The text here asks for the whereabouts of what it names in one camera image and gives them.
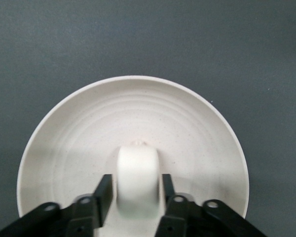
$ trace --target gray table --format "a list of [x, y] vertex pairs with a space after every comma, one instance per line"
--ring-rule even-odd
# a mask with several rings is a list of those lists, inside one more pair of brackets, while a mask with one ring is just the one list
[[250, 175], [247, 219], [296, 236], [296, 1], [0, 1], [0, 229], [43, 116], [75, 90], [148, 75], [222, 113]]

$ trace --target gray surface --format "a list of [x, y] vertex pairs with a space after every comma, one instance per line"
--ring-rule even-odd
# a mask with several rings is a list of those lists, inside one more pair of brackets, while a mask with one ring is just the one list
[[296, 2], [0, 1], [0, 229], [43, 116], [112, 76], [181, 83], [228, 120], [250, 174], [247, 219], [296, 236]]

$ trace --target white bowl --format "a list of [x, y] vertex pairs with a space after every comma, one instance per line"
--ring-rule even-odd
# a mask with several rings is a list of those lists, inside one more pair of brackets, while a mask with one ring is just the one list
[[[116, 174], [120, 146], [136, 139], [157, 148], [160, 172], [197, 204], [220, 199], [245, 216], [249, 178], [239, 141], [204, 98], [174, 82], [124, 76], [72, 93], [39, 123], [24, 151], [17, 184], [20, 216], [41, 203], [63, 207]], [[109, 211], [102, 236], [153, 236], [154, 220], [127, 222]]]

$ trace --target mounting hole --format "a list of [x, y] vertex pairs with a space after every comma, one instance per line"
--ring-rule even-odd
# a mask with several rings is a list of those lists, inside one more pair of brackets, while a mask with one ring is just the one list
[[176, 196], [176, 197], [174, 198], [174, 201], [176, 201], [176, 202], [183, 202], [183, 201], [184, 201], [184, 198], [181, 197], [181, 196]]
[[89, 202], [90, 202], [90, 198], [88, 198], [88, 197], [85, 197], [84, 199], [82, 199], [82, 200], [80, 201], [81, 204], [87, 204], [87, 203], [89, 203]]
[[44, 208], [44, 211], [51, 211], [51, 210], [54, 210], [55, 208], [56, 208], [55, 205], [49, 205], [49, 206]]
[[84, 230], [84, 226], [80, 226], [80, 227], [77, 228], [76, 231], [77, 231], [77, 232], [82, 232], [83, 230]]
[[211, 208], [217, 208], [217, 207], [218, 207], [218, 204], [217, 204], [216, 202], [214, 202], [214, 201], [209, 201], [209, 202], [207, 203], [207, 205], [208, 205], [209, 207], [211, 207]]

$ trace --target speckled glaze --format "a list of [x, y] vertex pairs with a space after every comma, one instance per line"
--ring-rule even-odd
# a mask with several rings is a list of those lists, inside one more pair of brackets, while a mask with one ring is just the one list
[[[20, 216], [47, 201], [66, 207], [76, 196], [92, 193], [102, 175], [116, 178], [119, 148], [136, 139], [157, 149], [160, 172], [172, 175], [177, 192], [193, 195], [197, 204], [221, 199], [245, 216], [248, 171], [227, 121], [195, 92], [146, 76], [90, 84], [44, 117], [20, 164]], [[128, 220], [118, 214], [114, 200], [100, 235], [153, 236], [164, 212], [160, 202], [155, 219]]]

